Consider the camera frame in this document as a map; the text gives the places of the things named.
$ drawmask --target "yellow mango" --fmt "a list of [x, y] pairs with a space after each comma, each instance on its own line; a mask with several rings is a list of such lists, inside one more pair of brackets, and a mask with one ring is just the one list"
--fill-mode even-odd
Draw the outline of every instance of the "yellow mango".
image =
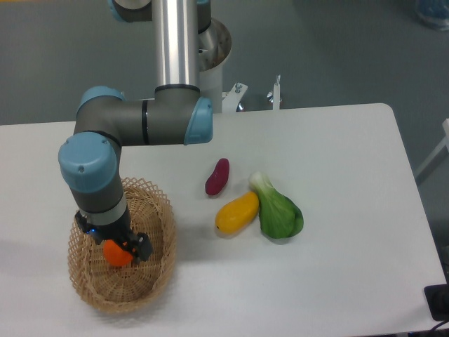
[[259, 211], [259, 199], [248, 192], [224, 205], [215, 217], [215, 226], [226, 234], [232, 234], [249, 224]]

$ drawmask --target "woven basket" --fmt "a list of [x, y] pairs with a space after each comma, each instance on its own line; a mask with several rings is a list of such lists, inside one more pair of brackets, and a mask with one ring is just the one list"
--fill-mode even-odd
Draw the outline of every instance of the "woven basket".
[[139, 265], [111, 266], [96, 245], [73, 223], [69, 238], [70, 280], [81, 299], [108, 313], [134, 311], [152, 302], [165, 288], [175, 264], [175, 221], [167, 196], [152, 183], [122, 180], [131, 228], [147, 233], [153, 254]]

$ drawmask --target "bok choy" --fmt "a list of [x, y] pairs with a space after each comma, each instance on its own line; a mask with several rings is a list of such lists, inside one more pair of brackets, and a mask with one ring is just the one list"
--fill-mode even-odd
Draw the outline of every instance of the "bok choy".
[[301, 210], [273, 187], [267, 174], [254, 172], [249, 178], [260, 202], [260, 229], [273, 239], [293, 237], [301, 232], [304, 218]]

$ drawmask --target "orange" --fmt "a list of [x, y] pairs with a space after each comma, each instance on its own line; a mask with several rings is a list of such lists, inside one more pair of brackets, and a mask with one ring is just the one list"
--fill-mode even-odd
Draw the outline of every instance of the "orange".
[[103, 246], [103, 256], [114, 267], [123, 267], [133, 260], [133, 256], [124, 251], [112, 240], [107, 240]]

